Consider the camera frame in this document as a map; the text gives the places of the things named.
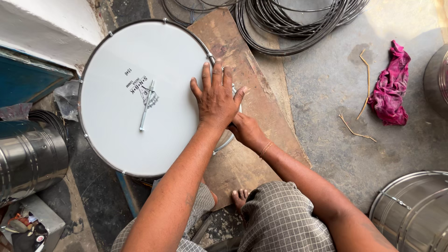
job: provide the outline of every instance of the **hand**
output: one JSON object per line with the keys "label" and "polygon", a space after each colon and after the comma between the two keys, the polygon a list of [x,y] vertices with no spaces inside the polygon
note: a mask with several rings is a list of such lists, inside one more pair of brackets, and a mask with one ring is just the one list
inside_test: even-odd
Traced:
{"label": "hand", "polygon": [[270,142],[258,126],[257,120],[240,112],[233,118],[232,124],[227,129],[235,135],[239,142],[258,155]]}
{"label": "hand", "polygon": [[211,126],[218,130],[224,129],[230,124],[240,108],[247,87],[238,89],[233,97],[232,72],[230,67],[224,67],[224,75],[221,59],[218,59],[213,67],[213,79],[210,78],[210,64],[204,63],[202,69],[203,91],[198,87],[196,79],[190,81],[199,107],[199,126]]}

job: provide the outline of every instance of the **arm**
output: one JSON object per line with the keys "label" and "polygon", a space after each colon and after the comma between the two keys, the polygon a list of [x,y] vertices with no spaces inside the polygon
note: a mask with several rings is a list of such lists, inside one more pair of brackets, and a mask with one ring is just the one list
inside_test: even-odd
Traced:
{"label": "arm", "polygon": [[[270,142],[255,119],[238,113],[228,127],[236,139],[258,155]],[[283,181],[294,182],[314,205],[315,214],[327,225],[339,252],[378,252],[397,250],[342,192],[319,174],[282,151],[270,146],[263,159]]]}
{"label": "arm", "polygon": [[202,83],[203,91],[195,78],[190,82],[198,101],[198,130],[146,200],[123,252],[177,249],[213,149],[238,112],[247,90],[240,88],[233,98],[231,70],[225,67],[223,76],[220,60],[213,68],[213,83],[210,66],[208,62],[204,64]]}

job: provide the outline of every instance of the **white drum head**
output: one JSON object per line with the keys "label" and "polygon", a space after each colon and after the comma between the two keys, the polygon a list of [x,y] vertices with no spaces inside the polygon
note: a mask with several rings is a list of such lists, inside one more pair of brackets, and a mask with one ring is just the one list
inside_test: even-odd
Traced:
{"label": "white drum head", "polygon": [[[190,90],[202,88],[207,55],[184,29],[163,22],[138,22],[105,39],[84,71],[80,119],[95,152],[126,174],[164,174],[196,132],[198,105]],[[151,81],[144,123],[140,122]]]}

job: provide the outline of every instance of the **plastic bag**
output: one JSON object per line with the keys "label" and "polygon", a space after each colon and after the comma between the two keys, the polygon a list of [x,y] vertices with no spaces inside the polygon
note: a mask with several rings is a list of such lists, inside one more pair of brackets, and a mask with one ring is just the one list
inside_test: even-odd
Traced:
{"label": "plastic bag", "polygon": [[0,118],[3,121],[15,121],[21,119],[28,119],[32,103],[19,103],[12,106],[0,108]]}
{"label": "plastic bag", "polygon": [[71,80],[53,91],[62,118],[78,121],[78,90],[79,81]]}

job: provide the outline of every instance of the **checkered lungi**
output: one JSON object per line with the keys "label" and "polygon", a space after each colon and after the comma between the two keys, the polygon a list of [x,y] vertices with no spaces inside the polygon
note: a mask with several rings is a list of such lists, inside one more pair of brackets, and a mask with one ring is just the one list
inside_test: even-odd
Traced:
{"label": "checkered lungi", "polygon": [[[189,241],[186,232],[214,203],[208,187],[201,183],[178,252],[205,252]],[[238,251],[336,251],[327,227],[311,215],[313,207],[293,182],[272,181],[259,186],[249,194],[241,209],[247,228]],[[117,236],[112,252],[121,250],[134,221]]]}

